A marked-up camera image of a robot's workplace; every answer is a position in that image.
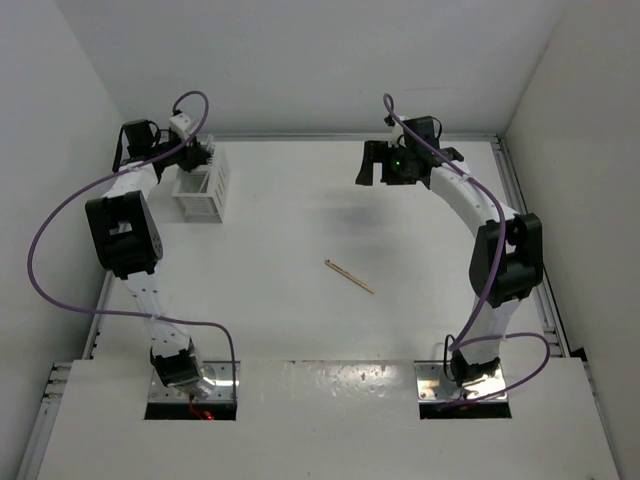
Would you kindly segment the gold makeup pencil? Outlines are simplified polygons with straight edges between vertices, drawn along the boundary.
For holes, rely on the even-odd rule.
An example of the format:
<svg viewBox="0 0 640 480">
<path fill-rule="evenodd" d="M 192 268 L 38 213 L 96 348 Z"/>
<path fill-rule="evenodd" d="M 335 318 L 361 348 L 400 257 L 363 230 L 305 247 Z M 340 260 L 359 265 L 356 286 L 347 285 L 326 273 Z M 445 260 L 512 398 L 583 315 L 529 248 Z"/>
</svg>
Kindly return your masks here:
<svg viewBox="0 0 640 480">
<path fill-rule="evenodd" d="M 336 273 L 338 273 L 342 277 L 346 278 L 347 280 L 349 280 L 353 284 L 359 286 L 361 289 L 365 290 L 369 294 L 371 294 L 371 295 L 375 294 L 375 291 L 369 285 L 367 285 L 365 282 L 363 282 L 362 280 L 360 280 L 357 277 L 355 277 L 350 272 L 346 271 L 344 268 L 342 268 L 339 265 L 335 264 L 330 259 L 326 259 L 324 261 L 324 265 L 327 266 L 328 268 L 330 268 L 331 270 L 335 271 Z"/>
</svg>

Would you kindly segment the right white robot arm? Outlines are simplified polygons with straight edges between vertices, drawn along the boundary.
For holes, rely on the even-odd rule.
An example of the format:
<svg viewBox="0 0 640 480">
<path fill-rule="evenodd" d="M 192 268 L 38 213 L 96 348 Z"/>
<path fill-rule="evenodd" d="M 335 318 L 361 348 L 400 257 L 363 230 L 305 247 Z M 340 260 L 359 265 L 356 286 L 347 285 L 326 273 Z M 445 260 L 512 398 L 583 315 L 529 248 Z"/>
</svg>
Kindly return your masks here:
<svg viewBox="0 0 640 480">
<path fill-rule="evenodd" d="M 512 316 L 541 283 L 542 222 L 503 204 L 471 173 L 459 151 L 441 147 L 435 118 L 388 115 L 384 122 L 390 137 L 365 142 L 356 184 L 372 185 L 376 165 L 386 185 L 421 183 L 449 205 L 474 238 L 469 281 L 476 300 L 448 347 L 450 378 L 463 386 L 496 371 Z"/>
</svg>

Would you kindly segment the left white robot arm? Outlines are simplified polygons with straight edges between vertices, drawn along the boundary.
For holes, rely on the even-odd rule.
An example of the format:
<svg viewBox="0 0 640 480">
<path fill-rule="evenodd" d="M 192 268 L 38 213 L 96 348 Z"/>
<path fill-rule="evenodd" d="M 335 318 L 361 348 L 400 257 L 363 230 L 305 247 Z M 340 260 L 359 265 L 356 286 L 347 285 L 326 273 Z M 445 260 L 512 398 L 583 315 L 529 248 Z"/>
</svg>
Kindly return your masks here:
<svg viewBox="0 0 640 480">
<path fill-rule="evenodd" d="M 163 386 L 197 395 L 203 387 L 203 367 L 191 335 L 163 318 L 168 297 L 160 292 L 157 268 L 163 244 L 147 205 L 164 169 L 194 168 L 207 153 L 189 135 L 194 121 L 176 110 L 169 119 L 168 137 L 150 120 L 121 127 L 112 166 L 118 175 L 100 198 L 85 204 L 98 260 L 122 280 L 145 317 L 151 338 L 150 362 Z"/>
</svg>

